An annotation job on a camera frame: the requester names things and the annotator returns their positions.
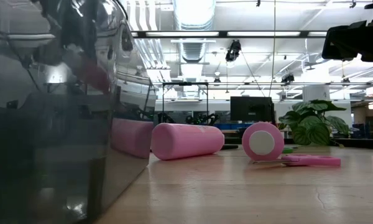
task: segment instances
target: table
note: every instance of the table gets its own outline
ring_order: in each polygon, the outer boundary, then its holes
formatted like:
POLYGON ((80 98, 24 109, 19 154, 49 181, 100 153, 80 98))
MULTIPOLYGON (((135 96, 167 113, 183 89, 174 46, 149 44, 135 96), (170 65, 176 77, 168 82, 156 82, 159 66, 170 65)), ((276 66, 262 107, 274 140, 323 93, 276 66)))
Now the table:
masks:
POLYGON ((332 147, 341 167, 252 164, 242 149, 159 161, 97 224, 373 223, 373 150, 332 147))

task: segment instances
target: cable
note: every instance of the cable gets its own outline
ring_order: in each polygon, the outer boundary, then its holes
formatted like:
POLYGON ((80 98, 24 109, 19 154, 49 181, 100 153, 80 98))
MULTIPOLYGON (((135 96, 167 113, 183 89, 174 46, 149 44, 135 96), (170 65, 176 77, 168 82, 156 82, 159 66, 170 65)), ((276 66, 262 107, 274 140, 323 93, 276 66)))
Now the cable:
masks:
POLYGON ((274 69, 275 69, 275 41, 276 41, 276 0, 274 0, 274 50, 272 51, 272 74, 271 74, 271 85, 269 86, 269 95, 271 97, 272 82, 274 81, 274 69))
POLYGON ((38 91, 40 91, 40 88, 37 85, 36 81, 34 80, 34 78, 33 78, 32 74, 31 74, 30 70, 28 68, 25 68, 23 66, 21 56, 19 55, 19 53, 16 50, 16 48, 12 45, 12 43, 11 43, 9 37, 7 36, 7 34, 1 32, 1 30, 0 30, 0 35, 2 35, 2 37, 6 40, 8 46, 10 47, 11 51, 17 56, 19 63, 21 63, 22 68, 24 68, 26 70, 26 72, 28 73, 28 75, 29 75, 30 79, 32 80, 33 84, 35 85, 36 89, 38 91))
POLYGON ((248 62, 247 62, 247 60, 246 60, 246 58, 245 58, 245 56, 244 56, 244 53, 243 53, 242 51, 241 51, 241 53, 242 53, 242 55, 243 55, 244 61, 246 62, 247 68, 249 69, 249 71, 250 71, 250 73, 251 73, 251 76, 253 76, 255 83, 256 83, 257 86, 259 87, 259 89, 260 89, 262 95, 265 97, 265 94, 264 94, 264 92, 262 91, 262 89, 261 89, 261 87, 260 87, 260 85, 259 85, 259 82, 257 82, 257 80, 256 80, 256 78, 255 78, 255 76, 254 76, 254 74, 253 74, 253 72, 252 72, 252 70, 250 69, 250 66, 249 66, 249 64, 248 64, 248 62))

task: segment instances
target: computer monitor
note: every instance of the computer monitor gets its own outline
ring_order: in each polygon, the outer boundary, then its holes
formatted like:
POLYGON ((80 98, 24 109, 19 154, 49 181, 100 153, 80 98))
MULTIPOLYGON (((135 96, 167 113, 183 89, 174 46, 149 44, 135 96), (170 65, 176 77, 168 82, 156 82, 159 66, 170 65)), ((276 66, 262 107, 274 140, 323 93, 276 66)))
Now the computer monitor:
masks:
POLYGON ((272 98, 231 96, 231 121, 268 121, 275 123, 272 98))

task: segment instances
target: potted plant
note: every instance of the potted plant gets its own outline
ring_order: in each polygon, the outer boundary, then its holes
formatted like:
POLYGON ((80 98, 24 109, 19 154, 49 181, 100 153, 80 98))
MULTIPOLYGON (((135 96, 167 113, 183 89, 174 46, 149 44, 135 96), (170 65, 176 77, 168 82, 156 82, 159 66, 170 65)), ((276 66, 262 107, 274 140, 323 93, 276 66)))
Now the potted plant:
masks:
POLYGON ((312 100, 296 103, 293 110, 279 118, 279 129, 289 126, 292 129, 293 140, 296 144, 307 146, 315 143, 321 146, 330 144, 331 128, 349 135, 348 125, 341 118, 326 116, 327 111, 345 111, 326 100, 312 100))

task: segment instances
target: ceiling duct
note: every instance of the ceiling duct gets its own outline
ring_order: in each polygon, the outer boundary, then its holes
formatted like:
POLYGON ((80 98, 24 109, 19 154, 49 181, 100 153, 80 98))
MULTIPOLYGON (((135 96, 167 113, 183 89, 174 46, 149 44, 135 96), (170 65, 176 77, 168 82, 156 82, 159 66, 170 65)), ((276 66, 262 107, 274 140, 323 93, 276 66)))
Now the ceiling duct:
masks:
MULTIPOLYGON (((176 30, 211 30, 215 0, 173 0, 176 30)), ((186 62, 199 62, 207 43, 182 43, 180 52, 186 62)))

